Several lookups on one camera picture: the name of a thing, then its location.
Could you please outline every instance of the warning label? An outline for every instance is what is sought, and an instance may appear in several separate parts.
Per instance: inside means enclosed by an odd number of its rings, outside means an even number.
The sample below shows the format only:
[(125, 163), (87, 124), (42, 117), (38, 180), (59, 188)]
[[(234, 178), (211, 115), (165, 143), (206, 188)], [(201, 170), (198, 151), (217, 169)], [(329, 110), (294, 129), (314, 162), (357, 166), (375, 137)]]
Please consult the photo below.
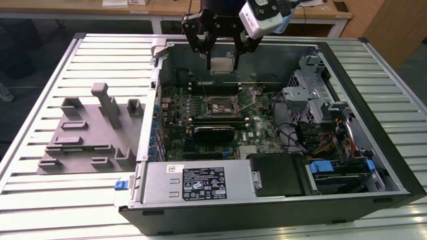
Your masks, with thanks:
[(225, 168), (190, 168), (182, 173), (186, 201), (227, 199)]

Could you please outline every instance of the white sticker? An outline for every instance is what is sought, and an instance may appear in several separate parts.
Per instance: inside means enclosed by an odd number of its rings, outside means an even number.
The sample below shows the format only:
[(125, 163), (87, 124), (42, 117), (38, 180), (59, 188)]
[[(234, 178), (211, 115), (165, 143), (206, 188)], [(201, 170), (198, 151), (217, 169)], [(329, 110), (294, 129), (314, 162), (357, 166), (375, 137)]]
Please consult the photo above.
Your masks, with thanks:
[(149, 11), (129, 11), (131, 14), (150, 14)]
[(255, 2), (259, 6), (265, 6), (269, 4), (269, 0), (255, 0)]
[(182, 173), (185, 165), (167, 165), (166, 172), (170, 173)]

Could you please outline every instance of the barcode sticker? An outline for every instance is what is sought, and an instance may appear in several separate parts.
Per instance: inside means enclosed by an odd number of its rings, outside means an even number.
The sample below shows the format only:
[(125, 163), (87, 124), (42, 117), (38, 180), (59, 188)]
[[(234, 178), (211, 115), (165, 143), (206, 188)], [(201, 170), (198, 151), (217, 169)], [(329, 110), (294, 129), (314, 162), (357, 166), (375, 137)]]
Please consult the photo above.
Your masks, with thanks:
[(170, 173), (182, 173), (185, 165), (167, 165), (166, 172)]

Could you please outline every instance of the gray 3d-printed part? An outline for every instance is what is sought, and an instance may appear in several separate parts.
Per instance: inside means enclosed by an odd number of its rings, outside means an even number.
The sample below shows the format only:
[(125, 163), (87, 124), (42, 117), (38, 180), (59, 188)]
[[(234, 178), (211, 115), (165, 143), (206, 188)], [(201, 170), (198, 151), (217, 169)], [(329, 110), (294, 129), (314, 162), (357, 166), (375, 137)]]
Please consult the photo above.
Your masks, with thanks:
[(139, 99), (130, 99), (127, 101), (127, 113), (131, 117), (143, 117), (145, 110)]
[(66, 130), (83, 130), (89, 128), (87, 121), (65, 121), (61, 123), (61, 128)]
[[(53, 140), (46, 147), (38, 174), (135, 170), (146, 105), (134, 99), (131, 102), (135, 112), (143, 114), (117, 115), (122, 128), (113, 128), (109, 116), (99, 110), (99, 104), (77, 108), (79, 121), (71, 120), (75, 117), (67, 115), (62, 117)], [(130, 103), (118, 104), (117, 107), (117, 113), (129, 113)]]
[(55, 145), (82, 145), (83, 138), (79, 136), (58, 137), (54, 140)]
[(111, 168), (114, 166), (113, 161), (110, 160), (110, 158), (107, 156), (93, 157), (91, 165), (97, 169)]
[(114, 159), (122, 167), (135, 166), (137, 156), (131, 148), (127, 149), (126, 154), (123, 154), (122, 150), (118, 148), (115, 150)]
[(59, 170), (63, 167), (63, 163), (55, 158), (42, 159), (39, 162), (39, 167), (46, 171)]
[(118, 108), (115, 98), (110, 98), (107, 90), (109, 90), (107, 83), (97, 82), (93, 85), (91, 93), (99, 99), (102, 110), (109, 117), (113, 128), (119, 129), (122, 128), (122, 123), (118, 116), (119, 108)]
[(61, 109), (67, 117), (81, 117), (78, 109), (82, 108), (83, 104), (78, 97), (66, 97), (65, 101), (62, 102)]

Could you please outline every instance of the blue plastic latch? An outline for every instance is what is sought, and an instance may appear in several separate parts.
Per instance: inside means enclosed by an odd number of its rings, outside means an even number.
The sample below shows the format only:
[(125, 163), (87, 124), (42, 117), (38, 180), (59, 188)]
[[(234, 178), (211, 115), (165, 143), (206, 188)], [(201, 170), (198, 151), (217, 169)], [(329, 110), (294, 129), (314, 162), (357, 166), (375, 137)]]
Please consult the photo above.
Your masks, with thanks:
[(319, 160), (319, 161), (314, 161), (310, 164), (310, 170), (313, 174), (327, 173), (327, 172), (334, 172), (334, 167), (330, 161)]
[(375, 164), (373, 162), (373, 160), (366, 160), (366, 165), (369, 170), (373, 172), (375, 170)]
[(114, 185), (114, 190), (117, 191), (129, 190), (129, 184), (130, 184), (130, 180), (118, 181)]

